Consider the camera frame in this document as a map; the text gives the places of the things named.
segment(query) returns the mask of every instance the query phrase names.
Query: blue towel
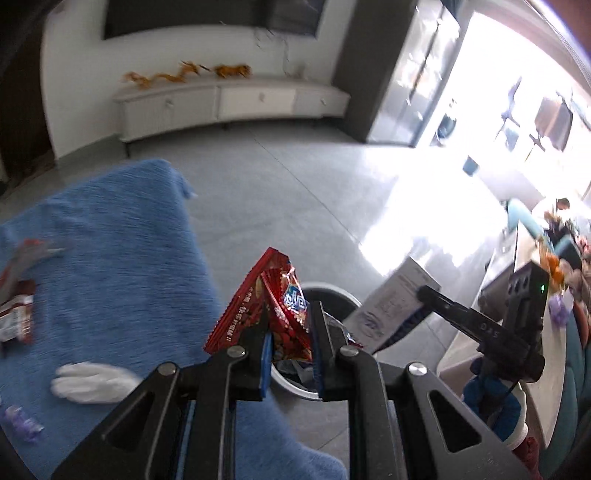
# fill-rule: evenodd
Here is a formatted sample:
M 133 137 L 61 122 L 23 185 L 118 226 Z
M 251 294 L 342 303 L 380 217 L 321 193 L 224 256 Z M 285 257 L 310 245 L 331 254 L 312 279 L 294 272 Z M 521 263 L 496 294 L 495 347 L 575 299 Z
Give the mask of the blue towel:
M 0 226 L 0 265 L 25 238 L 69 246 L 27 273 L 37 282 L 35 342 L 11 345 L 0 359 L 4 407 L 22 406 L 45 426 L 38 445 L 5 429 L 38 479 L 48 480 L 112 409 L 54 397 L 57 367 L 103 362 L 145 377 L 163 361 L 187 366 L 207 358 L 202 347 L 221 309 L 189 227 L 190 195 L 167 162 L 144 161 Z M 240 403 L 237 412 L 237 479 L 346 478 L 338 460 L 295 441 L 272 398 Z

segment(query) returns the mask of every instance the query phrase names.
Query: white tv stand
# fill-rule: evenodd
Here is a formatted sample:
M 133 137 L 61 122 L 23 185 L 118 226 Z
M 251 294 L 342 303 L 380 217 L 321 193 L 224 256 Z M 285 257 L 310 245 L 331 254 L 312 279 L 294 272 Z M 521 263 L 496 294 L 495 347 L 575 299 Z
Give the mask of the white tv stand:
M 190 77 L 186 83 L 128 86 L 119 104 L 122 142 L 197 125 L 261 118 L 321 118 L 345 114 L 349 94 L 287 77 Z

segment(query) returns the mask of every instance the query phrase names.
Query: red snack bag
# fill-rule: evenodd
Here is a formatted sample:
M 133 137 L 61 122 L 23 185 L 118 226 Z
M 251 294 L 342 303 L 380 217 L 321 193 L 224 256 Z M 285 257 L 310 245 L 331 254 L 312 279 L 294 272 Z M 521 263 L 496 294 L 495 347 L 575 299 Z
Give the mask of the red snack bag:
M 297 297 L 296 288 L 301 299 Z M 311 352 L 305 326 L 306 303 L 289 257 L 270 247 L 238 288 L 209 334 L 204 350 L 213 355 L 236 345 L 242 331 L 259 322 L 263 309 L 269 313 L 269 327 L 273 332 L 273 360 L 294 358 L 309 361 Z
M 0 342 L 16 339 L 22 343 L 32 343 L 35 282 L 20 281 L 15 292 L 16 295 L 10 301 L 0 306 Z

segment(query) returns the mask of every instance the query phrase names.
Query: white glove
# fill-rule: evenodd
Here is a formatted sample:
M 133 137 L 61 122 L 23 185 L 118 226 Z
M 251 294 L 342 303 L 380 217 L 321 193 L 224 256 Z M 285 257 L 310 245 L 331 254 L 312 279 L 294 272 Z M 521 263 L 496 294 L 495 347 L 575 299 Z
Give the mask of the white glove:
M 141 383 L 125 368 L 105 364 L 67 364 L 56 370 L 51 392 L 77 403 L 117 403 Z

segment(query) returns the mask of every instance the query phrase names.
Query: trash can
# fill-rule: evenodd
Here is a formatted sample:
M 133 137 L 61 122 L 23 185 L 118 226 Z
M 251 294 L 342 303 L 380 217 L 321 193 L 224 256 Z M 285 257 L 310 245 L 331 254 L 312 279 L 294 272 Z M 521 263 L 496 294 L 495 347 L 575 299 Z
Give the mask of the trash can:
M 308 302 L 321 301 L 324 311 L 340 322 L 361 306 L 361 302 L 349 292 L 328 283 L 303 283 L 301 290 Z M 312 366 L 306 362 L 295 360 L 277 362 L 277 367 L 275 364 L 271 366 L 271 378 L 281 388 L 297 397 L 322 401 L 312 385 Z

